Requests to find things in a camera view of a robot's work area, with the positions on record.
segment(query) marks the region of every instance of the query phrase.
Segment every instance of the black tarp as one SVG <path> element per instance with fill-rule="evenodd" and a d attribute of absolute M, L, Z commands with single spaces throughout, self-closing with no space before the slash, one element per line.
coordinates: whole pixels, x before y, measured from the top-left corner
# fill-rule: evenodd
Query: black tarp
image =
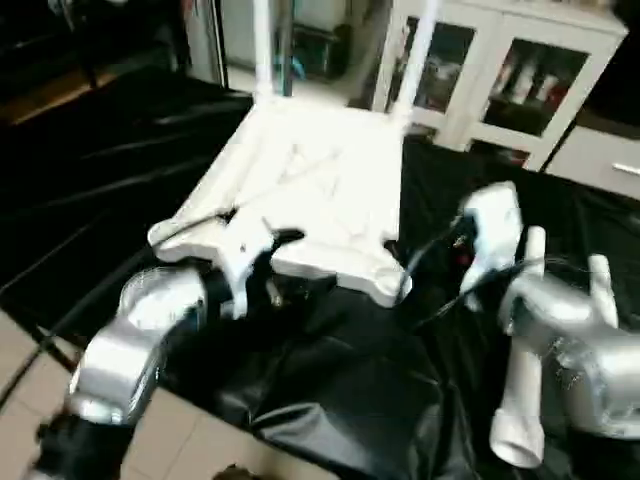
<path fill-rule="evenodd" d="M 146 72 L 3 132 L 12 158 L 0 177 L 1 281 L 12 283 L 2 307 L 18 322 L 50 325 L 174 213 L 250 103 Z M 609 256 L 622 325 L 638 329 L 640 204 L 613 194 L 409 138 L 400 255 L 444 228 L 471 192 L 503 180 L 516 184 L 524 223 L 546 228 L 548 254 L 578 267 L 590 253 Z M 457 307 L 413 330 L 455 296 L 459 277 L 443 252 L 400 308 L 332 288 L 277 314 L 214 325 L 173 356 L 165 385 L 342 478 L 640 478 L 637 442 L 567 429 L 550 362 L 543 466 L 517 470 L 493 456 L 488 431 L 508 355 L 495 315 Z M 103 325 L 120 287 L 73 333 Z"/>

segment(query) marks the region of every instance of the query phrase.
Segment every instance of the black cable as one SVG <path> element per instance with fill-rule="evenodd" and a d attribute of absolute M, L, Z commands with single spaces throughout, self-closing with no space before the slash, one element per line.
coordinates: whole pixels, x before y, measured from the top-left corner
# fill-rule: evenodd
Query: black cable
<path fill-rule="evenodd" d="M 581 267 L 576 267 L 575 265 L 573 265 L 572 263 L 570 263 L 567 259 L 562 258 L 562 257 L 545 257 L 545 258 L 536 258 L 533 260 L 527 260 L 527 259 L 521 259 L 519 261 L 517 261 L 514 265 L 512 265 L 511 267 L 505 269 L 505 270 L 499 270 L 499 271 L 494 271 L 494 272 L 489 272 L 487 275 L 485 275 L 477 284 L 475 284 L 472 288 L 470 288 L 469 290 L 460 293 L 457 297 L 455 297 L 454 299 L 448 301 L 447 303 L 445 303 L 444 305 L 442 305 L 433 315 L 419 321 L 416 325 L 414 325 L 412 327 L 412 330 L 418 330 L 419 328 L 423 327 L 424 325 L 431 323 L 432 321 L 443 317 L 447 312 L 449 312 L 449 310 L 451 310 L 453 307 L 455 307 L 458 303 L 462 302 L 465 298 L 467 298 L 468 295 L 480 290 L 481 288 L 486 287 L 487 285 L 490 285 L 494 282 L 497 282 L 499 280 L 503 280 L 503 279 L 507 279 L 512 275 L 517 275 L 518 273 L 522 272 L 522 270 L 531 267 L 533 265 L 537 265 L 540 263 L 545 263 L 545 264 L 550 264 L 550 265 L 562 265 L 565 267 L 570 268 L 573 271 L 576 272 L 581 272 L 581 273 L 587 273 L 587 274 L 593 274 L 594 272 L 590 272 L 588 269 L 585 268 L 581 268 Z M 606 281 L 605 278 L 603 278 L 602 276 L 598 276 L 596 275 L 595 277 L 595 281 L 597 283 L 601 283 L 605 288 L 610 288 L 609 283 Z"/>
<path fill-rule="evenodd" d="M 404 295 L 404 288 L 407 282 L 409 281 L 409 278 L 412 278 L 415 270 L 420 266 L 420 262 L 422 262 L 422 259 L 424 258 L 424 256 L 427 253 L 429 253 L 433 249 L 433 247 L 435 247 L 440 242 L 442 242 L 447 237 L 449 237 L 456 230 L 456 228 L 458 227 L 458 224 L 459 224 L 459 219 L 454 220 L 449 226 L 449 228 L 440 232 L 438 235 L 433 237 L 431 240 L 429 240 L 426 244 L 424 244 L 422 247 L 420 247 L 418 250 L 416 250 L 413 253 L 413 255 L 411 256 L 411 259 L 409 260 L 409 263 L 407 263 L 407 268 L 405 268 L 404 272 L 402 272 L 402 277 L 400 278 L 400 286 L 398 287 L 398 291 L 396 292 L 396 298 L 393 302 L 394 305 L 398 305 L 402 301 L 402 297 Z"/>
<path fill-rule="evenodd" d="M 173 232 L 170 235 L 167 235 L 165 238 L 157 241 L 153 245 L 150 246 L 152 250 L 155 250 L 163 243 L 175 238 L 177 235 L 180 235 L 188 230 L 199 227 L 205 223 L 208 223 L 212 220 L 219 220 L 221 218 L 220 213 L 216 213 L 214 215 L 208 215 L 199 220 L 191 222 L 179 230 Z M 98 285 L 96 285 L 93 289 L 91 289 L 84 297 L 82 297 L 71 309 L 58 321 L 53 327 L 49 330 L 49 333 L 43 340 L 38 344 L 38 346 L 34 349 L 34 351 L 27 357 L 27 359 L 22 363 L 22 365 L 16 369 L 11 379 L 6 383 L 4 389 L 2 390 L 2 394 L 0 395 L 0 412 L 5 407 L 11 395 L 15 392 L 20 382 L 24 379 L 24 377 L 29 373 L 29 370 L 33 367 L 34 363 L 38 359 L 38 357 L 47 349 L 47 347 L 53 342 L 53 339 L 57 337 L 64 329 L 71 326 L 80 315 L 84 312 L 84 310 L 93 304 L 96 300 L 102 297 L 107 290 L 109 290 L 116 282 L 121 281 L 133 268 L 135 268 L 142 259 L 149 253 L 149 246 L 145 245 L 143 248 L 138 250 L 135 254 L 125 260 L 117 269 L 107 275 Z"/>

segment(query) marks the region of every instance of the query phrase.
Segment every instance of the glass cabinet door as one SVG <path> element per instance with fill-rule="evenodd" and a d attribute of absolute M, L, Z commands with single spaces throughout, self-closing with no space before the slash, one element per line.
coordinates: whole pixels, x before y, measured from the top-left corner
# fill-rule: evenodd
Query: glass cabinet door
<path fill-rule="evenodd" d="M 505 14 L 454 148 L 494 151 L 539 169 L 619 41 L 594 29 Z"/>
<path fill-rule="evenodd" d="M 482 122 L 541 136 L 588 54 L 515 39 L 485 105 Z"/>
<path fill-rule="evenodd" d="M 407 18 L 403 29 L 405 48 L 395 62 L 387 109 L 398 97 L 417 25 L 418 18 Z M 446 113 L 474 35 L 475 31 L 469 27 L 440 22 L 436 24 L 414 101 L 416 107 Z"/>
<path fill-rule="evenodd" d="M 395 38 L 387 38 L 385 44 L 374 110 L 389 111 L 398 96 L 422 8 L 422 0 L 394 4 L 390 29 L 396 29 Z M 491 24 L 499 18 L 494 11 L 443 2 L 413 112 L 414 124 L 430 127 L 429 137 L 436 143 L 446 143 L 448 115 L 456 104 L 464 103 L 472 89 L 481 68 L 482 50 L 494 31 Z"/>

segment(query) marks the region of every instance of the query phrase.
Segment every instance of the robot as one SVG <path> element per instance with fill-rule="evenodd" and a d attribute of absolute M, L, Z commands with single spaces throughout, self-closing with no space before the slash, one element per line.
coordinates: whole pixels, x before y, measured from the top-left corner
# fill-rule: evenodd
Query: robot
<path fill-rule="evenodd" d="M 251 313 L 247 282 L 273 290 L 259 264 L 307 281 L 334 277 L 383 308 L 410 293 L 410 275 L 383 244 L 398 236 L 403 133 L 438 4 L 425 2 L 398 101 L 385 115 L 274 95 L 268 1 L 254 1 L 256 103 L 180 210 L 148 234 L 160 260 L 195 257 L 209 268 L 159 267 L 127 282 L 114 319 L 72 377 L 63 412 L 39 432 L 40 454 L 25 480 L 118 478 L 174 339 Z M 475 287 L 515 264 L 515 188 L 475 192 L 452 229 L 460 219 L 475 231 L 461 291 L 477 310 Z M 640 438 L 640 336 L 605 322 L 592 298 L 549 275 L 516 274 L 500 296 L 505 333 L 534 355 L 552 351 L 580 377 L 565 396 L 573 425 Z"/>

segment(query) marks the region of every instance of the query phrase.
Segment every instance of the tile floor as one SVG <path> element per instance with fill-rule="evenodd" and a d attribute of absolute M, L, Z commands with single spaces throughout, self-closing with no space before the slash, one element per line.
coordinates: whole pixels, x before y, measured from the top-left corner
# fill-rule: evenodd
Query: tile floor
<path fill-rule="evenodd" d="M 31 339 L 0 311 L 0 385 L 32 348 Z M 0 478 L 20 480 L 37 452 L 36 428 L 57 410 L 68 381 L 67 372 L 42 358 L 20 386 L 0 415 Z M 336 478 L 158 390 L 136 431 L 122 480 L 209 480 L 234 463 L 282 480 Z"/>

